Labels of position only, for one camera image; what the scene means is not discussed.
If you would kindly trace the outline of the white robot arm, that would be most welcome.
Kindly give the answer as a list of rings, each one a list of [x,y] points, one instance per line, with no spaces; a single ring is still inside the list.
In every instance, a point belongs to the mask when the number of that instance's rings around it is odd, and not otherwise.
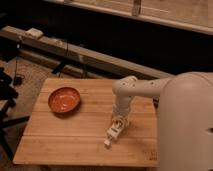
[[[213,72],[170,78],[128,76],[112,86],[114,113],[126,117],[132,98],[157,98],[158,171],[213,171]]]

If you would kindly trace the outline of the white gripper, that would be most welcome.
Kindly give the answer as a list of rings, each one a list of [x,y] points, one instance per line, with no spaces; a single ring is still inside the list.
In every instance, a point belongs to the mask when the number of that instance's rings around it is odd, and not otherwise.
[[[112,113],[112,122],[113,125],[118,128],[120,125],[120,121],[124,122],[124,126],[127,128],[130,125],[130,120],[128,118],[128,115],[130,113],[129,108],[121,108],[118,106],[113,107],[113,113]]]

